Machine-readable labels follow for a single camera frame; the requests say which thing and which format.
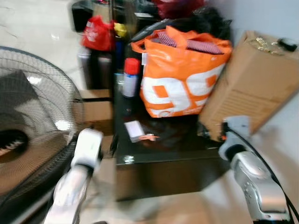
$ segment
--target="red spray can cap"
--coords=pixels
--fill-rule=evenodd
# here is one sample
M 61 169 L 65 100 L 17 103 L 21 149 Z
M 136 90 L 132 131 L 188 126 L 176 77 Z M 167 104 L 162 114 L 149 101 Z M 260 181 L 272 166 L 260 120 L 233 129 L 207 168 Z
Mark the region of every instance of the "red spray can cap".
M 125 60 L 125 73 L 137 75 L 139 73 L 140 61 L 136 58 L 127 58 Z

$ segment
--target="electric fan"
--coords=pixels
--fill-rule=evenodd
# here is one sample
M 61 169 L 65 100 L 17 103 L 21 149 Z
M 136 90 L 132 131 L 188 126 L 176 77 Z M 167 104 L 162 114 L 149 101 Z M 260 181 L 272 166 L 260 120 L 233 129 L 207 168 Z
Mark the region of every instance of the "electric fan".
M 82 98 L 61 69 L 0 47 L 1 223 L 21 223 L 49 198 L 82 124 Z

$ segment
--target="small card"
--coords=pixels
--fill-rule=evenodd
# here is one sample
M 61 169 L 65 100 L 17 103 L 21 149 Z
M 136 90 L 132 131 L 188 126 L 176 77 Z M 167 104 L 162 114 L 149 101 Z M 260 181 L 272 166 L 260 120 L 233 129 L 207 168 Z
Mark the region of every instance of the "small card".
M 138 120 L 126 122 L 125 126 L 129 133 L 131 142 L 138 142 L 138 141 L 140 141 L 139 137 L 145 135 L 144 131 L 141 127 L 141 124 L 139 123 Z

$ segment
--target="black table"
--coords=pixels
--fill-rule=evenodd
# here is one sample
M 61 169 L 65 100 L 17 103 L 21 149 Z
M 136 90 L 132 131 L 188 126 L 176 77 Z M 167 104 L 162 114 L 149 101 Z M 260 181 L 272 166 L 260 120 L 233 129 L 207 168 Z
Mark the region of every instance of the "black table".
M 117 200 L 200 191 L 228 170 L 219 143 L 197 136 L 197 115 L 152 118 L 139 97 L 120 91 L 114 103 Z M 124 122 L 133 120 L 159 138 L 132 143 Z

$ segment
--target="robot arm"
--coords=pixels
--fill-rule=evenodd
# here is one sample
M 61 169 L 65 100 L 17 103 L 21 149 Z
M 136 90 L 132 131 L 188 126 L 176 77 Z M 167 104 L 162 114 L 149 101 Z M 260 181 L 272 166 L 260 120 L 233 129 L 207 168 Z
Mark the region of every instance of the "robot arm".
M 103 134 L 84 129 L 78 136 L 71 169 L 57 183 L 44 224 L 77 224 L 86 189 L 98 161 Z
M 290 223 L 286 198 L 281 187 L 272 179 L 271 173 L 262 160 L 229 129 L 242 136 L 249 135 L 247 116 L 226 119 L 223 125 L 226 136 L 220 147 L 221 158 L 230 162 L 235 180 L 242 188 L 250 216 L 254 223 Z

